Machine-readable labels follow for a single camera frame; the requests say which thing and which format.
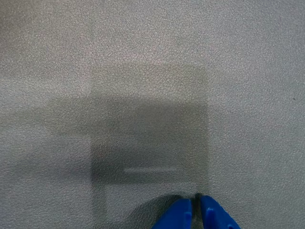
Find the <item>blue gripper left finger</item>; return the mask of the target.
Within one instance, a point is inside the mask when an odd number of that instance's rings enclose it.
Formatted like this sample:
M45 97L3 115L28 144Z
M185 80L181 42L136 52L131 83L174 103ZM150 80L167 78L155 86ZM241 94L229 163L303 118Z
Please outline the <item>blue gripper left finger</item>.
M190 229L192 223L192 203L188 198L175 201L161 215L152 229Z

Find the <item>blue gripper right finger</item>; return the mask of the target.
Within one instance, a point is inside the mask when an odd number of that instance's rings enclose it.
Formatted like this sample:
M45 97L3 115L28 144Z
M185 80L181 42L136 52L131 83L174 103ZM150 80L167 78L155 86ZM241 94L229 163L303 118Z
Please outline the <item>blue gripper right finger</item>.
M200 198L204 229L240 229L235 220L212 197Z

